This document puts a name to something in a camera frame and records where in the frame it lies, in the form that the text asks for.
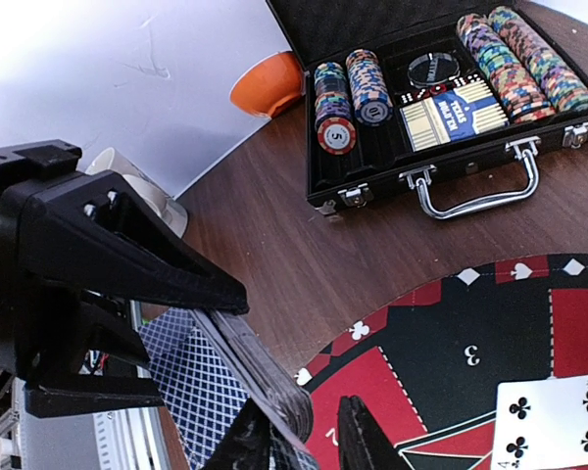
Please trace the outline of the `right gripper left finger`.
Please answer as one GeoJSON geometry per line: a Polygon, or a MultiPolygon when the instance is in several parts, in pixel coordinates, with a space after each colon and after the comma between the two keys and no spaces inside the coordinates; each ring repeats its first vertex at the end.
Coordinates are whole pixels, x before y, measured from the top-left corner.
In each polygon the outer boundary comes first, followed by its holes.
{"type": "Polygon", "coordinates": [[[247,399],[205,470],[261,470],[270,465],[270,421],[247,399]]]}

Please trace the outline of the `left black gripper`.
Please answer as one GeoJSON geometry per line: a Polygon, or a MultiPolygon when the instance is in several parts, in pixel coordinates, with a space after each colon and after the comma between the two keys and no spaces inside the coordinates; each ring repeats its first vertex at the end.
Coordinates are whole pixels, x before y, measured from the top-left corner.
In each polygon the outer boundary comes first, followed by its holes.
{"type": "Polygon", "coordinates": [[[119,174],[62,140],[0,148],[0,367],[38,418],[160,407],[148,378],[79,372],[89,351],[146,368],[122,299],[245,314],[244,285],[191,249],[119,174]]]}

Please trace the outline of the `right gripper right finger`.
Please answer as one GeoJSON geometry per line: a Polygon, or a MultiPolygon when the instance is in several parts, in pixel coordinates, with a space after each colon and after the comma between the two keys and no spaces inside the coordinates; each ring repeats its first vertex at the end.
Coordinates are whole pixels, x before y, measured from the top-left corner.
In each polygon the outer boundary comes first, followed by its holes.
{"type": "Polygon", "coordinates": [[[338,458],[341,469],[410,469],[358,396],[344,396],[339,402],[338,458]]]}

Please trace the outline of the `grey playing card deck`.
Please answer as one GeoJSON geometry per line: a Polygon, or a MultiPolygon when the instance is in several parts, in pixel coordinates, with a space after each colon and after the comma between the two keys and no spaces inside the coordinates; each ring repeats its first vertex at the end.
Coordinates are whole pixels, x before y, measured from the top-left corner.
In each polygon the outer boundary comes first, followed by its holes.
{"type": "Polygon", "coordinates": [[[187,464],[202,469],[249,395],[185,311],[173,308],[138,334],[187,464]]]}

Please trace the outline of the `four of clubs card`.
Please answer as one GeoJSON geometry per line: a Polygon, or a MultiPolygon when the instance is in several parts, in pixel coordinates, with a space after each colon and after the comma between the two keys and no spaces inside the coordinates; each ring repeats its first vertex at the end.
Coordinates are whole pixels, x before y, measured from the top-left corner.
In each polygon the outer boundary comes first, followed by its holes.
{"type": "Polygon", "coordinates": [[[587,465],[588,375],[498,386],[493,469],[587,465]]]}

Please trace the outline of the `black poker chip case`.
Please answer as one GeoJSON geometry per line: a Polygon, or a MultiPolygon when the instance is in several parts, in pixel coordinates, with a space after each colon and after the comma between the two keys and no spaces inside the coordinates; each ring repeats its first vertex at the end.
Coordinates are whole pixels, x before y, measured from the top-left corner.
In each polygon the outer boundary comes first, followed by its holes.
{"type": "Polygon", "coordinates": [[[588,76],[516,1],[272,1],[305,72],[307,200],[414,191],[437,219],[529,198],[588,142],[588,76]]]}

